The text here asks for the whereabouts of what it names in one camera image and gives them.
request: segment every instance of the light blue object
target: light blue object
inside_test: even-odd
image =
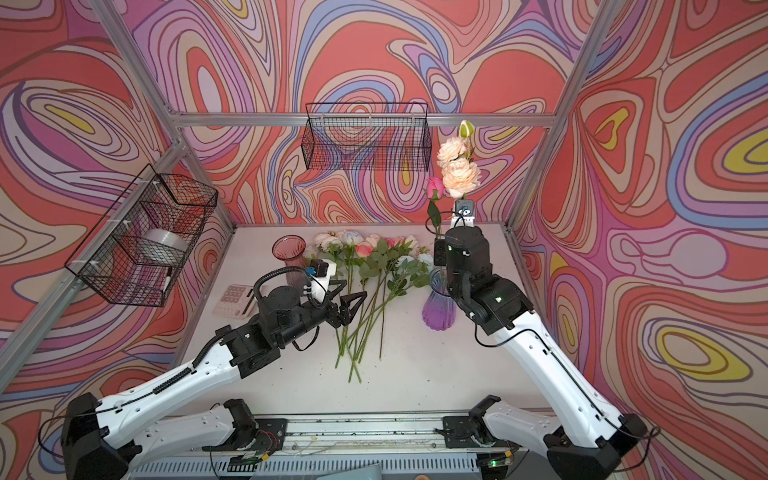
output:
[[[358,468],[356,470],[347,470],[346,472],[332,473],[317,477],[317,480],[382,480],[382,466],[380,463]]]

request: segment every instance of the psychedelic wallpaper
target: psychedelic wallpaper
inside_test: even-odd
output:
[[[552,112],[597,9],[594,0],[116,5],[171,107],[185,112],[412,99],[436,112]]]
[[[632,478],[768,477],[767,65],[768,2],[630,0],[515,225],[564,351],[663,429]]]
[[[483,221],[505,221],[541,127],[478,127],[472,136],[481,187],[469,195]],[[302,128],[188,127],[185,134],[235,223],[423,222],[430,172],[307,170]],[[432,129],[432,161],[445,140]],[[450,210],[450,199],[439,202]]]
[[[0,344],[114,198],[168,147],[86,3],[0,2]],[[85,391],[108,395],[167,369],[224,232],[212,217],[163,309],[78,295],[0,395],[0,478],[63,478],[60,460],[37,446],[41,421]],[[60,434],[61,421],[47,424],[46,445]]]

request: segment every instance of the purple glass vase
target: purple glass vase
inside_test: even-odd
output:
[[[424,323],[433,330],[446,330],[456,320],[456,304],[445,286],[445,267],[438,266],[429,274],[432,292],[422,308]]]
[[[304,258],[304,249],[306,248],[306,242],[302,237],[298,235],[286,235],[278,239],[274,245],[272,245],[272,254],[278,260],[285,262],[286,266],[300,266],[306,268],[307,262]],[[288,284],[299,291],[304,290],[306,284],[306,276],[301,272],[288,272]]]

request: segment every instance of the black wire mesh basket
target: black wire mesh basket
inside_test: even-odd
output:
[[[217,201],[206,184],[155,174],[91,258],[66,267],[109,303],[163,306]]]
[[[306,104],[307,170],[427,171],[432,134],[423,102]]]

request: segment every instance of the white table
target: white table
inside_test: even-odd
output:
[[[433,236],[421,225],[364,226],[339,228],[382,237],[416,235],[422,243]],[[504,234],[499,225],[483,225],[491,245],[494,272],[522,287]],[[193,359],[216,329],[227,324],[236,328],[245,320],[232,320],[212,314],[216,302],[232,283],[252,284],[265,273],[280,268],[283,262],[272,256],[271,246],[278,238],[294,234],[307,242],[328,227],[241,227],[232,239],[221,270],[211,290],[202,317],[194,331],[184,361]],[[262,287],[267,295],[285,284],[285,276]],[[521,408],[547,408],[544,396],[503,349],[479,346],[474,339],[474,323],[457,310],[455,324],[443,332],[428,328],[421,316],[429,286],[411,289],[386,309],[384,350],[379,360],[380,326],[371,334],[360,373],[362,384],[349,376],[349,359],[334,369],[338,347],[333,328],[327,323],[318,340],[305,352],[289,346],[276,362],[253,375],[224,386],[190,402],[174,415],[189,415],[210,408],[216,402],[245,399],[254,414],[300,414],[339,412],[440,412],[466,410],[488,394],[498,395]],[[479,338],[493,343],[480,330]],[[305,346],[312,333],[298,343]]]

